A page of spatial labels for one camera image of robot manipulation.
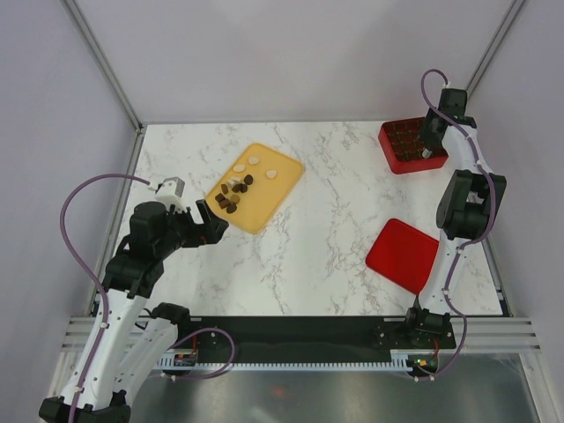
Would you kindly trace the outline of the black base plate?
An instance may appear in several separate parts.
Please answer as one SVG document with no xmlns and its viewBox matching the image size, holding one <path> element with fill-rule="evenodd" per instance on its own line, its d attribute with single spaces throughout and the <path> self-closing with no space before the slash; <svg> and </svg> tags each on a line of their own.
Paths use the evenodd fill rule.
<svg viewBox="0 0 564 423">
<path fill-rule="evenodd" d="M 448 318 L 428 326 L 415 318 L 380 316 L 204 316 L 192 317 L 179 337 L 204 328 L 227 332 L 197 335 L 198 360 L 237 365 L 356 364 L 391 360 L 393 350 L 446 351 L 456 347 Z"/>
</svg>

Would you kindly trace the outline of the yellow plastic tray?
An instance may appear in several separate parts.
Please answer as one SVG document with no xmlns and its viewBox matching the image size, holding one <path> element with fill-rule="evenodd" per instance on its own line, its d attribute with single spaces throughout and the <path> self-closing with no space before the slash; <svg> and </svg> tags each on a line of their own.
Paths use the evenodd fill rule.
<svg viewBox="0 0 564 423">
<path fill-rule="evenodd" d="M 259 158 L 260 162 L 251 166 L 248 163 L 248 158 L 251 156 Z M 243 172 L 236 173 L 233 167 L 240 164 L 246 168 Z M 269 180 L 265 175 L 269 170 L 277 170 L 278 176 Z M 224 175 L 219 178 L 206 195 L 205 201 L 215 215 L 227 220 L 229 224 L 250 234 L 257 234 L 264 229 L 279 206 L 283 204 L 303 173 L 304 166 L 298 160 L 266 145 L 254 143 L 249 145 Z M 247 174 L 254 178 L 250 185 L 244 182 L 244 177 Z M 241 177 L 241 183 L 231 183 L 229 178 L 232 176 Z M 221 190 L 222 184 L 229 188 L 229 192 L 225 195 Z M 233 186 L 235 184 L 247 185 L 249 187 L 248 192 L 234 193 Z M 219 203 L 215 200 L 215 196 L 218 194 L 223 194 L 225 199 L 229 201 L 231 196 L 238 196 L 240 202 L 236 204 L 237 210 L 234 213 L 227 213 L 226 209 L 221 209 Z"/>
</svg>

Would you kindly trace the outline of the metal tongs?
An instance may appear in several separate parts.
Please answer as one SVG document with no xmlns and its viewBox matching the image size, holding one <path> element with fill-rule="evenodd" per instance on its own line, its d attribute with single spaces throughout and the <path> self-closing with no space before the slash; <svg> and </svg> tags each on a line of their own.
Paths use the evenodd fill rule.
<svg viewBox="0 0 564 423">
<path fill-rule="evenodd" d="M 429 159 L 432 156 L 433 152 L 431 150 L 428 150 L 427 148 L 425 148 L 422 152 L 422 157 L 424 159 Z"/>
</svg>

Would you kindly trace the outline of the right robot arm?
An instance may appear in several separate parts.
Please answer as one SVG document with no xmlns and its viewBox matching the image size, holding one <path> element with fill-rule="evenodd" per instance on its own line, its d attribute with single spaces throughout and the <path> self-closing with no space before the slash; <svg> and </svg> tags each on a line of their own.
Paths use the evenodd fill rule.
<svg viewBox="0 0 564 423">
<path fill-rule="evenodd" d="M 438 108 L 428 110 L 419 133 L 424 153 L 443 149 L 454 172 L 436 212 L 440 238 L 430 275 L 402 328 L 405 342 L 417 348 L 449 331 L 449 319 L 456 313 L 451 295 L 473 248 L 492 230 L 507 188 L 507 179 L 486 164 L 466 104 L 466 91 L 443 88 Z"/>
</svg>

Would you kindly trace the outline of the left aluminium frame post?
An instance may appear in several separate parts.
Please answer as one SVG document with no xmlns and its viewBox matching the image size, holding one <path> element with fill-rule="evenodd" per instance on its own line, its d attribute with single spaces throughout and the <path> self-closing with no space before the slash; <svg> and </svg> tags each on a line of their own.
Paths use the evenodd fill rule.
<svg viewBox="0 0 564 423">
<path fill-rule="evenodd" d="M 90 55 L 93 58 L 96 66 L 98 67 L 102 77 L 108 84 L 111 93 L 117 100 L 121 110 L 127 117 L 128 122 L 136 134 L 140 134 L 144 128 L 142 121 L 137 115 L 134 107 L 132 106 L 126 92 L 122 88 L 118 77 L 113 70 L 107 55 L 104 53 L 100 43 L 98 42 L 94 31 L 89 25 L 85 14 L 82 12 L 78 1 L 75 0 L 61 0 L 61 6 L 68 13 L 72 24 L 78 31 L 79 36 L 84 42 Z"/>
</svg>

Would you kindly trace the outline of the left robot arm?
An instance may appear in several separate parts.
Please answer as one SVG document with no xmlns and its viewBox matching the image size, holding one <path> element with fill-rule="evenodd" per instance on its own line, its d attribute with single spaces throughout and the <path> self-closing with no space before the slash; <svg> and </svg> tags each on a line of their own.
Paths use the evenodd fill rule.
<svg viewBox="0 0 564 423">
<path fill-rule="evenodd" d="M 39 415 L 47 422 L 126 422 L 134 399 L 157 361 L 170 347 L 184 347 L 193 335 L 189 310 L 162 303 L 131 350 L 130 333 L 152 289 L 164 273 L 164 262 L 178 249 L 218 243 L 228 224 L 204 200 L 197 201 L 203 219 L 156 201 L 135 207 L 130 232 L 108 262 L 102 303 L 78 369 L 57 397 L 43 400 Z"/>
</svg>

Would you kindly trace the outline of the red chocolate box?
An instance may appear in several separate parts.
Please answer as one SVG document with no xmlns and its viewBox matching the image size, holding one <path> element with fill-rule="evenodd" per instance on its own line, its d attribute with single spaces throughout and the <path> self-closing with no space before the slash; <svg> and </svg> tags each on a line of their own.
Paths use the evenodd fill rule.
<svg viewBox="0 0 564 423">
<path fill-rule="evenodd" d="M 378 140 L 393 174 L 434 170 L 446 163 L 449 155 L 444 150 L 423 158 L 424 145 L 418 135 L 424 120 L 424 117 L 416 117 L 382 124 Z"/>
</svg>

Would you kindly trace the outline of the red box lid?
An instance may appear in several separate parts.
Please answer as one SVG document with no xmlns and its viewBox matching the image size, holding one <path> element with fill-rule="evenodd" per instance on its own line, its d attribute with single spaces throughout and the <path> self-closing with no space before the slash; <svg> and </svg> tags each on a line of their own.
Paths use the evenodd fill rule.
<svg viewBox="0 0 564 423">
<path fill-rule="evenodd" d="M 365 264 L 418 295 L 427 283 L 438 247 L 435 238 L 399 219 L 389 219 L 369 250 Z"/>
</svg>

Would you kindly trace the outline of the right aluminium frame post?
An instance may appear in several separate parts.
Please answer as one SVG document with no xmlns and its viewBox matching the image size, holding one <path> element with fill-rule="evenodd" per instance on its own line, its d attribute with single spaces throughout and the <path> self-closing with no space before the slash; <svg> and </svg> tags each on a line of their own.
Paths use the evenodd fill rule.
<svg viewBox="0 0 564 423">
<path fill-rule="evenodd" d="M 505 40 L 508 38 L 528 2 L 528 0 L 511 0 L 509 2 L 508 8 L 506 9 L 499 25 L 496 27 L 492 38 L 488 42 L 484 53 L 480 57 L 479 62 L 465 87 L 465 91 L 468 94 L 468 100 L 471 100 L 472 96 L 478 90 L 480 83 L 487 74 L 494 59 L 501 51 Z"/>
</svg>

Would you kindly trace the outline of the aluminium frame post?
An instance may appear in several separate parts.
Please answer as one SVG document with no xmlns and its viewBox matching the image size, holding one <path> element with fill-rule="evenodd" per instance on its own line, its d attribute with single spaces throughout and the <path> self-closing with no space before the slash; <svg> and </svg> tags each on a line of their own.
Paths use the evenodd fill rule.
<svg viewBox="0 0 564 423">
<path fill-rule="evenodd" d="M 484 53 L 480 57 L 479 62 L 465 87 L 465 91 L 468 94 L 468 100 L 471 100 L 472 96 L 478 90 L 480 83 L 487 74 L 494 59 L 501 51 L 505 40 L 508 38 L 528 2 L 528 0 L 511 0 L 509 2 L 508 8 L 506 9 L 499 25 L 496 27 L 492 38 L 488 42 Z"/>
<path fill-rule="evenodd" d="M 117 100 L 121 110 L 127 117 L 128 122 L 136 134 L 140 134 L 144 128 L 142 121 L 137 115 L 134 107 L 132 106 L 126 92 L 122 88 L 118 77 L 113 70 L 107 55 L 104 53 L 100 43 L 98 42 L 94 31 L 89 25 L 85 14 L 82 12 L 78 1 L 75 0 L 61 0 L 61 6 L 68 13 L 72 24 L 78 31 L 79 36 L 84 42 L 90 55 L 93 58 L 96 66 L 98 67 L 102 77 L 108 84 L 111 93 Z"/>
</svg>

